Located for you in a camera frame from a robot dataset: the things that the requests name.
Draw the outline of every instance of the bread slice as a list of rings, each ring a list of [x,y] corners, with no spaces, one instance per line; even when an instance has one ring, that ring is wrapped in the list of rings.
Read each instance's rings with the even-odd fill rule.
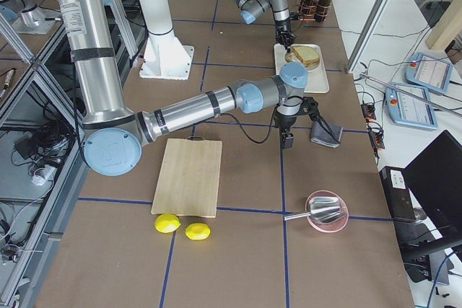
[[[319,63],[320,59],[318,52],[310,46],[292,46],[290,51],[294,53],[300,63],[306,67]]]

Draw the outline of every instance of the blue cable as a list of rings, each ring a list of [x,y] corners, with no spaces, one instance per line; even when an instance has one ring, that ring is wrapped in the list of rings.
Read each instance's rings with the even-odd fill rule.
[[[434,279],[434,281],[433,281],[432,290],[430,291],[430,295],[428,296],[427,308],[430,308],[430,302],[432,301],[433,291],[435,290],[436,282],[437,282],[437,280],[438,280],[438,277],[440,276],[441,268],[443,268],[443,265],[444,265],[445,263],[447,263],[447,261],[449,260],[449,258],[450,258],[451,256],[453,256],[455,253],[456,253],[456,252],[452,252],[451,254],[446,255],[445,259],[441,262],[441,265],[440,265],[440,267],[438,268],[438,271],[436,272],[435,279]]]

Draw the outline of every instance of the wooden board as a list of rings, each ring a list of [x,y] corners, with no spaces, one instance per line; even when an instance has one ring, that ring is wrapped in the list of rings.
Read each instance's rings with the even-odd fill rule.
[[[425,40],[430,50],[444,50],[462,30],[462,0],[453,0]]]
[[[151,213],[214,218],[221,157],[221,141],[169,138]]]

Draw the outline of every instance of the white pole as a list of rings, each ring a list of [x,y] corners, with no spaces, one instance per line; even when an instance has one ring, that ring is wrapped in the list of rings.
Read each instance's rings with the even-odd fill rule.
[[[351,74],[356,68],[359,60],[361,59],[361,55],[366,49],[367,44],[369,43],[370,37],[374,33],[374,29],[378,24],[378,21],[382,17],[383,12],[390,0],[376,0],[372,10],[370,11],[369,17],[364,24],[364,28],[361,31],[361,35],[356,42],[356,45],[353,48],[352,55],[348,61],[348,65],[346,65],[346,72]]]
[[[149,39],[141,77],[188,79],[194,48],[182,46],[173,32],[168,0],[139,0]]]

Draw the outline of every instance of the computer monitor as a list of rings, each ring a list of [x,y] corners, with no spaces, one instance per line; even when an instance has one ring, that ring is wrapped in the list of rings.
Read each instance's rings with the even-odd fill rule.
[[[403,171],[404,180],[443,237],[402,252],[411,261],[452,247],[462,260],[462,145],[444,130]]]

